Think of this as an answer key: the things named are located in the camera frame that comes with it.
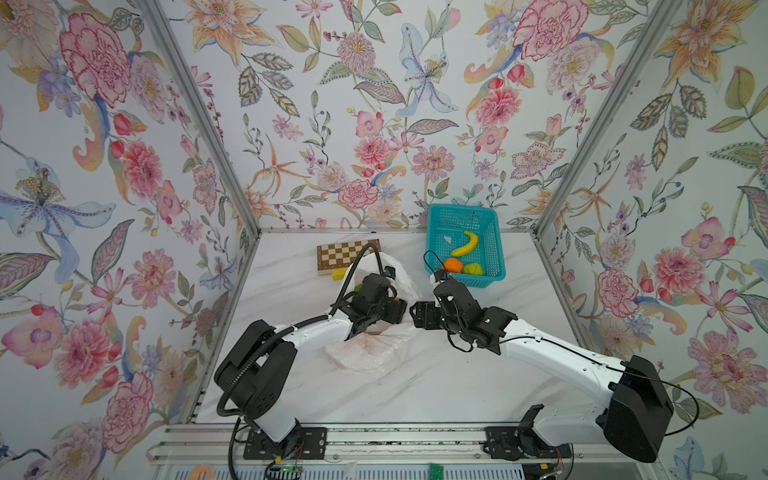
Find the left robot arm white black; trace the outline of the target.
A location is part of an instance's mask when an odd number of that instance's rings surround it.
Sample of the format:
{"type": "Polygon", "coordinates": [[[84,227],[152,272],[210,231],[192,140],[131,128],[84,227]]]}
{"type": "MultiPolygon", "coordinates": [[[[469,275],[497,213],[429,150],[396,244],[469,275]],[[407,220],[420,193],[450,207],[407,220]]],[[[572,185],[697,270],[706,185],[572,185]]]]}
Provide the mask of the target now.
{"type": "Polygon", "coordinates": [[[294,362],[378,322],[400,323],[407,303],[398,298],[394,279],[392,267],[368,274],[358,290],[342,291],[328,313],[296,324],[251,323],[214,374],[221,389],[216,414],[239,418],[275,444],[297,436],[300,423],[280,400],[294,362]]]}

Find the white plastic bag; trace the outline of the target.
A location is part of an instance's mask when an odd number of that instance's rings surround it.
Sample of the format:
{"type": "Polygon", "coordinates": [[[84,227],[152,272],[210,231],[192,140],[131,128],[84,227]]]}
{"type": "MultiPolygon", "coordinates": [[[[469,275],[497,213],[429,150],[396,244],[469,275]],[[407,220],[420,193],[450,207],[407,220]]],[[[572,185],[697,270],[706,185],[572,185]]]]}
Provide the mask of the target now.
{"type": "MultiPolygon", "coordinates": [[[[395,269],[391,280],[397,290],[397,298],[407,306],[422,297],[422,292],[404,265],[387,253],[380,254],[384,267],[395,269]]],[[[341,369],[356,373],[383,373],[402,363],[407,353],[407,343],[416,335],[411,320],[403,319],[399,325],[384,323],[382,329],[375,326],[373,333],[360,333],[354,338],[330,344],[325,353],[341,369]]]]}

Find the green apple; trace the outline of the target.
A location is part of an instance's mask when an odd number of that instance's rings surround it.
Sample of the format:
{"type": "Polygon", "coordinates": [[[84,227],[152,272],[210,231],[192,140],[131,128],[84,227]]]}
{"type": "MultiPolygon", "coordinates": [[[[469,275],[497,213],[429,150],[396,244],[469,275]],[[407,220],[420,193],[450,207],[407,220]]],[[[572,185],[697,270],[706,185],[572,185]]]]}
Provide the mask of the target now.
{"type": "Polygon", "coordinates": [[[482,265],[479,263],[469,263],[463,266],[462,273],[472,276],[483,276],[484,270],[482,265]]]}

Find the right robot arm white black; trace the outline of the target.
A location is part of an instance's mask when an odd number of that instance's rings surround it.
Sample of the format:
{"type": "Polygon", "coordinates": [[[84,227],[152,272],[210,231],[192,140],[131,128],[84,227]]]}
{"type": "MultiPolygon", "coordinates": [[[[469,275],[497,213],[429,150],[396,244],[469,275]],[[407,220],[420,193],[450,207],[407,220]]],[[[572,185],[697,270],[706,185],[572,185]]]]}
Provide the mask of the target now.
{"type": "Polygon", "coordinates": [[[483,307],[453,278],[409,313],[416,327],[444,330],[475,349],[523,361],[588,397],[563,408],[535,405],[520,425],[548,446],[606,444],[642,463],[657,461],[674,407],[654,365],[605,356],[550,335],[500,307],[483,307]]]}

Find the orange fruit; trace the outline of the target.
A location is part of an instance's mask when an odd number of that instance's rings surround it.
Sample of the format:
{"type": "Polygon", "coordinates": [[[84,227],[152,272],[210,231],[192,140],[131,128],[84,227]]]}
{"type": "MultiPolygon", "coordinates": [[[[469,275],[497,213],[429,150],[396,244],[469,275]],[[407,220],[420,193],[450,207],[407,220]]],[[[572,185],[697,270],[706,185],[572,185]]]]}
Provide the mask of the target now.
{"type": "Polygon", "coordinates": [[[451,273],[461,273],[464,268],[464,264],[456,258],[448,258],[443,262],[443,266],[451,273]]]}

